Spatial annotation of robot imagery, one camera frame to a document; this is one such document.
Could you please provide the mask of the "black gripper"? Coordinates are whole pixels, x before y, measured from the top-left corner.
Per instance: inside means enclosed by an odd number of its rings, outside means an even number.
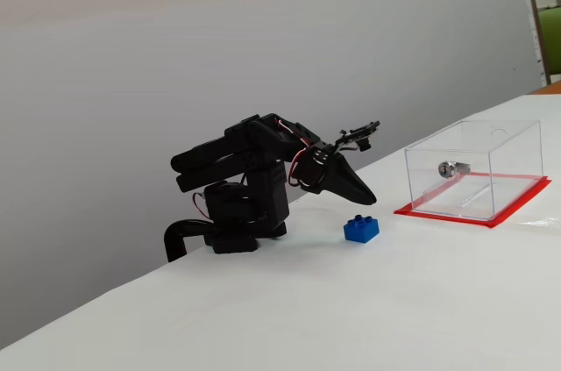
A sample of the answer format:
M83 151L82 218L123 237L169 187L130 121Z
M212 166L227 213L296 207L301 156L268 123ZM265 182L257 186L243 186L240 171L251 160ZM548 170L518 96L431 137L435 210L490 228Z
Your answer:
M377 198L341 153L331 144L314 144L302 149L288 171L291 187L320 194L324 190L352 203L372 205Z

